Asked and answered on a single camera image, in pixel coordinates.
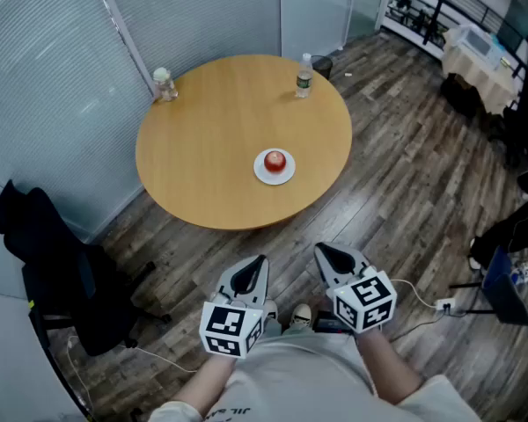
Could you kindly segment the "person's left forearm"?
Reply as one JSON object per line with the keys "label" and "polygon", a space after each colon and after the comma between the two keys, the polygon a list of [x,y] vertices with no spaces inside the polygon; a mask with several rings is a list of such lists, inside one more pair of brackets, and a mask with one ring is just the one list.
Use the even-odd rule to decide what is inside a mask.
{"label": "person's left forearm", "polygon": [[188,404],[206,417],[222,395],[236,362],[232,357],[212,355],[172,400]]}

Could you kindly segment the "black box device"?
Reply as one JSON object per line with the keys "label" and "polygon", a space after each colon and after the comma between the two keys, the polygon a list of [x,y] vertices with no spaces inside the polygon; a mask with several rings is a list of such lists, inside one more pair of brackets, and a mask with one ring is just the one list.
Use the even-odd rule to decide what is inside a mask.
{"label": "black box device", "polygon": [[317,333],[334,333],[352,335],[354,332],[350,327],[344,324],[336,315],[329,311],[319,310],[312,329]]}

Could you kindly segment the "white microwave oven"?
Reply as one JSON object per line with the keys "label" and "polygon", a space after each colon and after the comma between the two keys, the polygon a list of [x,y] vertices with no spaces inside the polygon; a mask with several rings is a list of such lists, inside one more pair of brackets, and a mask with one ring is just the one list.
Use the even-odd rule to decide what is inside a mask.
{"label": "white microwave oven", "polygon": [[504,57],[505,48],[500,41],[494,35],[473,24],[458,27],[455,44],[474,52],[491,69],[497,69]]}

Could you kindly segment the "clear jar with pale lid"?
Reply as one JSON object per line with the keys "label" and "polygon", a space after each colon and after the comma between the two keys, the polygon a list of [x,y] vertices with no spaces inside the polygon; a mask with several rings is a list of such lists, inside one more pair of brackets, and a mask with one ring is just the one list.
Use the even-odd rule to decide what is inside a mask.
{"label": "clear jar with pale lid", "polygon": [[164,101],[173,101],[179,96],[169,69],[164,67],[155,69],[152,74],[152,79],[159,98]]}

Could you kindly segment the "white round plate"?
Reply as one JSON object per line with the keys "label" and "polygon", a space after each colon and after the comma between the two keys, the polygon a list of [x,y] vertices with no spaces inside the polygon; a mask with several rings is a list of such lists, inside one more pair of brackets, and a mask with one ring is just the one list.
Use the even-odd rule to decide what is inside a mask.
{"label": "white round plate", "polygon": [[[273,165],[268,157],[273,153],[278,157],[278,165]],[[265,149],[254,159],[254,175],[264,184],[279,186],[287,183],[295,174],[294,157],[284,149]]]}

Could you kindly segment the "cream cloth covered table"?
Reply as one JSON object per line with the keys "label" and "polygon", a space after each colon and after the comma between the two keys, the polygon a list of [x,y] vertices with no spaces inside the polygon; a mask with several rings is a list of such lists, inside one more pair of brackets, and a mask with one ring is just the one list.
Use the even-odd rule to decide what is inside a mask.
{"label": "cream cloth covered table", "polygon": [[[468,42],[469,33],[487,42],[486,55],[476,52]],[[517,96],[512,72],[501,63],[503,53],[490,34],[473,24],[450,28],[444,34],[444,52],[441,58],[445,75],[460,76],[479,93],[487,113],[502,114],[504,108]]]}

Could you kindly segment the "red apple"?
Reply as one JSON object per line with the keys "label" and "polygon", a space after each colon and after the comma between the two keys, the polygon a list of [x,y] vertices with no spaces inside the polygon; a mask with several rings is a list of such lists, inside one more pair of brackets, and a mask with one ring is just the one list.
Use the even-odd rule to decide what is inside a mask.
{"label": "red apple", "polygon": [[271,150],[264,157],[264,167],[270,173],[281,173],[287,164],[285,155],[279,150]]}

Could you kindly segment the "person's beige shirt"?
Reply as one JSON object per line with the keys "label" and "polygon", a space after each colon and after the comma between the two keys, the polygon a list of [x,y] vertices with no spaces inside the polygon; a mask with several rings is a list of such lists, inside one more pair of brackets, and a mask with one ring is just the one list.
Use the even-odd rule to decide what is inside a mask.
{"label": "person's beige shirt", "polygon": [[149,422],[481,422],[445,376],[422,379],[393,405],[379,397],[356,336],[266,338],[237,360],[206,417],[171,399]]}

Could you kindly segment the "black bag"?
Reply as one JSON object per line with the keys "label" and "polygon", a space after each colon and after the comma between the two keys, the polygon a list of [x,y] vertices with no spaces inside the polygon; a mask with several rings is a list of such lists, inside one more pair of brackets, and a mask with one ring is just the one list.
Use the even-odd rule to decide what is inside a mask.
{"label": "black bag", "polygon": [[444,79],[440,93],[455,111],[463,114],[468,120],[472,120],[481,107],[478,91],[457,74],[449,74]]}

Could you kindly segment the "black mesh waste bin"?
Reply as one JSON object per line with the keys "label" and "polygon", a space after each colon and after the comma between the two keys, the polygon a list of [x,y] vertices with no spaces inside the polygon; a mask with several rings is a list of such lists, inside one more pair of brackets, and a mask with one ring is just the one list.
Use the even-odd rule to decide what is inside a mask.
{"label": "black mesh waste bin", "polygon": [[328,56],[313,55],[311,60],[313,70],[323,76],[326,80],[329,80],[334,65],[332,59]]}

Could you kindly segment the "person's grey trousers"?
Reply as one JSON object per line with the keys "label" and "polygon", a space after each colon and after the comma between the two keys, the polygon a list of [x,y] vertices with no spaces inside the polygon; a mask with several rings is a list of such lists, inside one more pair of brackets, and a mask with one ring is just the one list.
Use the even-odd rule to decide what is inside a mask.
{"label": "person's grey trousers", "polygon": [[304,324],[293,324],[289,328],[283,329],[278,320],[268,317],[264,325],[264,331],[260,336],[260,340],[281,336],[308,335],[313,333],[313,329]]}

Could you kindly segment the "black office chair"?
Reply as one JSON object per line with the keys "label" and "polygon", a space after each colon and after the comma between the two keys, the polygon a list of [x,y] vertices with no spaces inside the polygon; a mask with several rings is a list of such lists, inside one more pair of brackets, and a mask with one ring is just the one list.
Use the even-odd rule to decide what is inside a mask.
{"label": "black office chair", "polygon": [[137,347],[130,333],[141,317],[171,322],[169,315],[152,314],[132,302],[154,263],[127,279],[100,245],[77,238],[39,187],[22,193],[7,182],[0,193],[0,235],[6,250],[23,263],[40,338],[72,327],[85,352],[99,356],[116,346]]}

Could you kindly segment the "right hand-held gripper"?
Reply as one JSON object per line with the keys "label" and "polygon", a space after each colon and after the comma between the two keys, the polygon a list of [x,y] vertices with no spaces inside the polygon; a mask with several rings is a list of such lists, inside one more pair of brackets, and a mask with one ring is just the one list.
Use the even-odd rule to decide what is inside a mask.
{"label": "right hand-held gripper", "polygon": [[360,334],[392,319],[397,293],[385,271],[369,266],[359,250],[344,244],[316,243],[313,255],[334,314],[349,329]]}

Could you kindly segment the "dark blue panel on stand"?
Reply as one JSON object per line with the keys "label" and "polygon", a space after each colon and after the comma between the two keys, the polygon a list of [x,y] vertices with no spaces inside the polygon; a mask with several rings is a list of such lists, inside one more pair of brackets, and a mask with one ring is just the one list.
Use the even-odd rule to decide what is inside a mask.
{"label": "dark blue panel on stand", "polygon": [[450,284],[448,288],[477,287],[490,305],[490,309],[468,309],[466,314],[494,315],[502,324],[528,326],[528,309],[511,279],[510,268],[509,255],[497,247],[483,280]]}

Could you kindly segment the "black metal railing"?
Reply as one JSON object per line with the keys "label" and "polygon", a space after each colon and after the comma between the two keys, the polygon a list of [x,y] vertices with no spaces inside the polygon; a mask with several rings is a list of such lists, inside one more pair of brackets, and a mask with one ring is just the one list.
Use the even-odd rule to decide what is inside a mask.
{"label": "black metal railing", "polygon": [[444,32],[473,23],[513,48],[523,35],[497,11],[481,0],[389,0],[385,15],[421,36],[422,42],[444,45]]}

